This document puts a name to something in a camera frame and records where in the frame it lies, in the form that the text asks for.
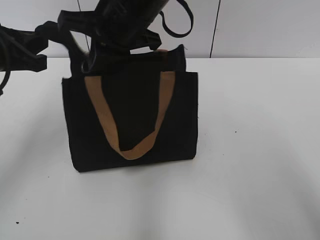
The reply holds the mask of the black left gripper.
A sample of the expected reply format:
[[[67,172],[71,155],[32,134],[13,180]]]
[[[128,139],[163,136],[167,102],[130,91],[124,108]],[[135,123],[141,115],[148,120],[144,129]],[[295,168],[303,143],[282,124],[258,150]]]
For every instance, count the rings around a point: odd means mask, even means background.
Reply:
[[[86,54],[72,33],[59,29],[58,23],[46,21],[35,31],[0,27],[0,70],[41,72],[47,69],[47,56],[41,51],[48,47],[48,40],[63,45],[70,59],[71,77],[83,79],[82,63]]]

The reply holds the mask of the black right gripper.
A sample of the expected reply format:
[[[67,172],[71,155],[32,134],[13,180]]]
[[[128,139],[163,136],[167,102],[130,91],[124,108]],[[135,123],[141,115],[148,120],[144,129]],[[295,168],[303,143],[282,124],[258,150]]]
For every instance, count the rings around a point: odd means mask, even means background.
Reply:
[[[158,33],[149,30],[166,0],[100,0],[92,11],[62,10],[57,19],[72,75],[93,75],[126,62],[154,62],[171,71],[172,55],[159,52]]]

